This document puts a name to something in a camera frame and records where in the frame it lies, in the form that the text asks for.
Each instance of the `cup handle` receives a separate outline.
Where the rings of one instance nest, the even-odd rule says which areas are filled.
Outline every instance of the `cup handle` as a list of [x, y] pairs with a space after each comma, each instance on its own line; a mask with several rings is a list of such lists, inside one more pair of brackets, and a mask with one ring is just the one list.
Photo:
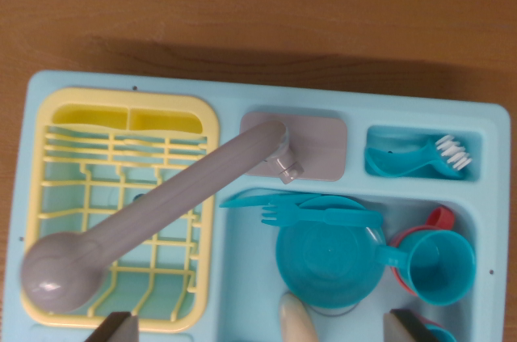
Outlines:
[[404, 251], [398, 250], [395, 247], [388, 247], [380, 245], [376, 249], [375, 260], [377, 263], [388, 265], [390, 267], [406, 269], [408, 254]]
[[427, 218], [426, 225], [434, 226], [441, 230], [452, 230], [456, 216], [446, 207], [440, 206], [434, 209]]

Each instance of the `faucet base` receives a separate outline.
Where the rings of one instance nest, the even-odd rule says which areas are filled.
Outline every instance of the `faucet base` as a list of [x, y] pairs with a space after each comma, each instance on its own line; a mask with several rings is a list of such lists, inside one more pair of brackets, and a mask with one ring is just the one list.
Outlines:
[[[345, 172], [347, 125], [338, 118], [299, 116], [295, 114], [251, 112], [242, 117], [241, 133], [265, 121], [282, 121], [288, 128], [289, 147], [303, 168], [298, 179], [334, 182]], [[246, 173], [252, 176], [278, 177], [268, 162]]]

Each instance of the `blue scrub brush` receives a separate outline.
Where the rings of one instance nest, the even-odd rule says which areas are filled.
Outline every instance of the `blue scrub brush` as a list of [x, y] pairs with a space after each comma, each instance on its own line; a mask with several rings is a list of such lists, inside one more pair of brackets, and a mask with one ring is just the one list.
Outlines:
[[413, 152], [394, 154], [367, 148], [365, 156], [375, 173], [388, 178], [405, 176], [431, 165], [445, 177], [462, 179], [462, 170], [472, 162], [465, 148], [450, 134], [436, 142], [429, 140], [423, 148]]

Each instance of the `blue bowl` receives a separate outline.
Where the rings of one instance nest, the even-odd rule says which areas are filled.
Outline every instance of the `blue bowl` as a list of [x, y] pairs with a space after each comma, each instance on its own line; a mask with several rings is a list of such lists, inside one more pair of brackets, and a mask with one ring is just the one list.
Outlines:
[[381, 229], [299, 222], [280, 230], [276, 263], [289, 289], [317, 307], [352, 306], [377, 286], [385, 266], [375, 261], [386, 244]]

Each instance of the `light blue plastic tray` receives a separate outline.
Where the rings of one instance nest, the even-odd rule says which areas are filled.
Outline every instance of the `light blue plastic tray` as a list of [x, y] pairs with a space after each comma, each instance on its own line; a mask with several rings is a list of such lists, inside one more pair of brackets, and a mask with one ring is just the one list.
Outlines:
[[[47, 327], [22, 308], [19, 268], [27, 220], [29, 179], [35, 118], [41, 102], [64, 87], [94, 87], [123, 91], [192, 95], [216, 112], [221, 144], [236, 136], [248, 112], [284, 112], [331, 116], [348, 127], [347, 166], [337, 182], [243, 176], [216, 195], [216, 204], [237, 193], [320, 192], [350, 196], [385, 216], [389, 239], [405, 228], [422, 224], [434, 207], [457, 213], [456, 231], [477, 254], [473, 290], [457, 304], [429, 306], [411, 297], [387, 268], [371, 295], [350, 314], [325, 317], [311, 312], [322, 342], [382, 341], [382, 315], [406, 307], [441, 323], [460, 342], [502, 340], [509, 224], [510, 118], [498, 105], [446, 100], [310, 91], [181, 79], [123, 75], [43, 72], [29, 85], [7, 256], [2, 340], [83, 341], [91, 330]], [[440, 179], [430, 172], [385, 179], [365, 167], [364, 148], [390, 149], [389, 137], [416, 146], [428, 136], [451, 133], [473, 153], [475, 162], [465, 180]], [[275, 264], [278, 229], [260, 224], [260, 208], [216, 209], [208, 306], [194, 327], [179, 334], [142, 333], [141, 341], [159, 342], [280, 342], [278, 304], [286, 291]]]

